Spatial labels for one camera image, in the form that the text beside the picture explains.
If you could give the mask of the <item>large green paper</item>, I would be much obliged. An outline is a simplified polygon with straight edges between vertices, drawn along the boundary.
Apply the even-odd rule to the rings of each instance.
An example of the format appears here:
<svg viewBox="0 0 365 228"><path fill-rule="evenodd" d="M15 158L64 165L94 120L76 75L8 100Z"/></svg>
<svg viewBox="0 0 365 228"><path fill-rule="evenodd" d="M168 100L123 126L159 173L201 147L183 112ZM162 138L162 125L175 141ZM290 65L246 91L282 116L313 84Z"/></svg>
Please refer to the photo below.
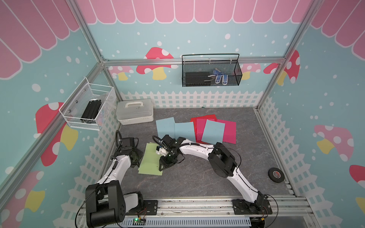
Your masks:
<svg viewBox="0 0 365 228"><path fill-rule="evenodd" d="M163 172L159 171L159 163L148 163L143 156L140 167L138 168L139 174L162 176Z"/></svg>

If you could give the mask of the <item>blue paper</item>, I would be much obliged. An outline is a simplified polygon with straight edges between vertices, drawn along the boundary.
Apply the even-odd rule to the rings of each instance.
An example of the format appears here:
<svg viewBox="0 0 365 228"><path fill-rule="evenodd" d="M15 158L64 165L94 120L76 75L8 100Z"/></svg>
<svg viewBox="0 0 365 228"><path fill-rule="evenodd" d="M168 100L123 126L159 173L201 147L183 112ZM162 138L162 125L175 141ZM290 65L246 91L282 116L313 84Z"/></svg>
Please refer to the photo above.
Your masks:
<svg viewBox="0 0 365 228"><path fill-rule="evenodd" d="M194 123L186 122L186 123L175 123L175 137L183 137L192 142L196 142L195 131L194 131Z"/></svg>
<svg viewBox="0 0 365 228"><path fill-rule="evenodd" d="M175 138L175 119L173 117L156 120L157 133L159 138L169 135Z"/></svg>
<svg viewBox="0 0 365 228"><path fill-rule="evenodd" d="M224 123L207 120L202 135L202 141L209 144L222 143L224 130Z"/></svg>

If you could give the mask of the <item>small green paper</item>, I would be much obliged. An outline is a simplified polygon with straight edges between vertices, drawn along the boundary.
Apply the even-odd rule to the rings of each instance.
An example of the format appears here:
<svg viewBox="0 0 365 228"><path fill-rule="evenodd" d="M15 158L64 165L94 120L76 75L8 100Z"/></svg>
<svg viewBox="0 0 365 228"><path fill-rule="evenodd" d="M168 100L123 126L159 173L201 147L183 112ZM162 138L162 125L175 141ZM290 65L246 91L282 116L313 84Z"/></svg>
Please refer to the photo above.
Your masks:
<svg viewBox="0 0 365 228"><path fill-rule="evenodd" d="M157 154L156 151L158 151L159 145L155 143L147 143L144 157L148 163L159 163L159 159L161 155Z"/></svg>

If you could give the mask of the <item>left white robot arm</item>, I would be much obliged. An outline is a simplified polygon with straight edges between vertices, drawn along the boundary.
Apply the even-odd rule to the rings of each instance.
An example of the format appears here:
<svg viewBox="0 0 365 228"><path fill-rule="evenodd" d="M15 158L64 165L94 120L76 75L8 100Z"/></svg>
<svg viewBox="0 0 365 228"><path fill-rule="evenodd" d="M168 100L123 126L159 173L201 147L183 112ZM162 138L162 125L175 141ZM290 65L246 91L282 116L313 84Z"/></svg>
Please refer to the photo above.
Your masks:
<svg viewBox="0 0 365 228"><path fill-rule="evenodd" d="M105 175L86 188L86 224L90 228L120 223L127 213L139 215L145 210L140 192L123 193L121 183L129 168L139 167L143 152L137 148L138 138L115 134L116 150Z"/></svg>

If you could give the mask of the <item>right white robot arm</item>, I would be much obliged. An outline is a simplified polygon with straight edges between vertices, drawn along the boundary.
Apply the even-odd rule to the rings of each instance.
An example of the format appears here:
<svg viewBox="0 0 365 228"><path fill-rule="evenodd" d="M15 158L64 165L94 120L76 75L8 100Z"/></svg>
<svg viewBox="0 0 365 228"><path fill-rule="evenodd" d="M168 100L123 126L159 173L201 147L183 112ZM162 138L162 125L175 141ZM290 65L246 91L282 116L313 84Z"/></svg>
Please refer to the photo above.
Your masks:
<svg viewBox="0 0 365 228"><path fill-rule="evenodd" d="M158 144L156 153L161 155L160 171L180 163L179 155L203 158L210 163L218 176L228 179L242 195L242 199L232 200L236 215L258 214L265 217L272 214L268 195L262 194L249 183L240 171L235 157L222 143L200 144L183 137L173 139L169 135L165 135L163 138L154 135L152 139Z"/></svg>

